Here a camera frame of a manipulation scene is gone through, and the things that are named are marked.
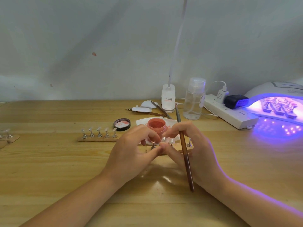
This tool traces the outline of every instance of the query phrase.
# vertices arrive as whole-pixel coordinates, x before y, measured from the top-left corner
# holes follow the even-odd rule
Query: right hand
[[[226,175],[221,169],[212,144],[192,122],[179,122],[162,134],[163,137],[174,138],[183,131],[191,138],[194,148],[188,153],[193,180],[207,192],[221,189]],[[166,154],[185,171],[183,154],[168,143],[160,143]]]

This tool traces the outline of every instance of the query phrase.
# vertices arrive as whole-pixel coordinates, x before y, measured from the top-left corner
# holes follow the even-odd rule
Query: plastic bottle
[[[190,120],[200,118],[205,98],[205,83],[206,80],[203,78],[190,78],[184,102],[183,116],[185,118]]]

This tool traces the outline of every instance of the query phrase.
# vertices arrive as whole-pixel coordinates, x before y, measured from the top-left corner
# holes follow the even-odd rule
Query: power strip
[[[259,117],[252,113],[243,110],[241,107],[230,109],[215,101],[216,96],[206,95],[204,105],[207,109],[211,110],[214,114],[233,125],[237,129],[247,128],[252,129],[256,125]]]

